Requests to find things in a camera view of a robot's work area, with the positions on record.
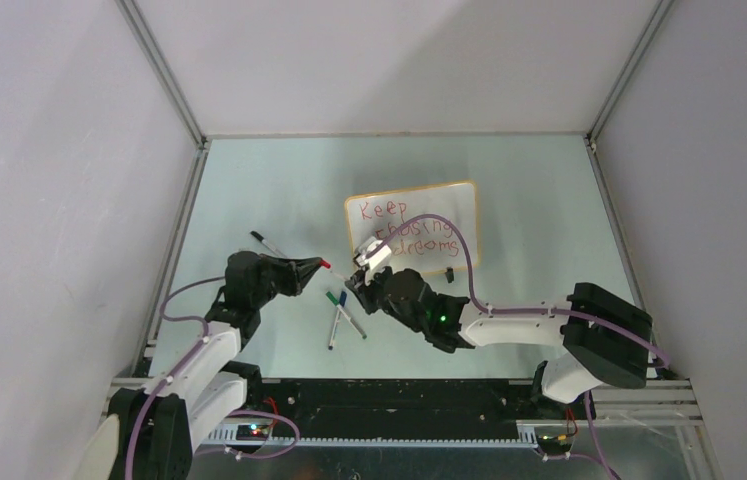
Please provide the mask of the whiteboard with orange frame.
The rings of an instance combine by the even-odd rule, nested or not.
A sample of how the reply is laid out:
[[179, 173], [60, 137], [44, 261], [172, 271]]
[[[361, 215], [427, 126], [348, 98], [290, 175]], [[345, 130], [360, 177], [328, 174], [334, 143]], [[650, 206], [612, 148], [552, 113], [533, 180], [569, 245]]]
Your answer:
[[351, 253], [371, 238], [388, 243], [390, 265], [422, 274], [481, 262], [477, 187], [472, 181], [391, 190], [348, 198], [344, 204]]

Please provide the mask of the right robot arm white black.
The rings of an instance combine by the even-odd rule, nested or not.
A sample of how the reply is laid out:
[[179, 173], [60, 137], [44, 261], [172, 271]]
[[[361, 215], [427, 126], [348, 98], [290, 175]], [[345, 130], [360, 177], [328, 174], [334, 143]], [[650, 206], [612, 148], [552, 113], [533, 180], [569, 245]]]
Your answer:
[[559, 347], [564, 354], [536, 369], [530, 402], [555, 418], [583, 393], [601, 385], [642, 389], [653, 356], [652, 318], [592, 283], [575, 285], [559, 305], [518, 307], [505, 313], [468, 297], [436, 293], [415, 270], [359, 270], [345, 283], [368, 314], [383, 312], [453, 353], [497, 344]]

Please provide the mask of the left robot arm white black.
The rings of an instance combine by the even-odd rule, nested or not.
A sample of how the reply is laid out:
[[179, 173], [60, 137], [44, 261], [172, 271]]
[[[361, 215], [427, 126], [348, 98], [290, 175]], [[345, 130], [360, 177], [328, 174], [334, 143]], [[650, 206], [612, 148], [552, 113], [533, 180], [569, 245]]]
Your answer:
[[253, 365], [227, 366], [256, 333], [261, 309], [282, 295], [302, 293], [327, 263], [239, 251], [227, 259], [220, 287], [203, 315], [194, 343], [139, 388], [117, 390], [106, 419], [116, 426], [104, 479], [185, 479], [204, 439], [231, 414], [253, 416], [265, 403]]

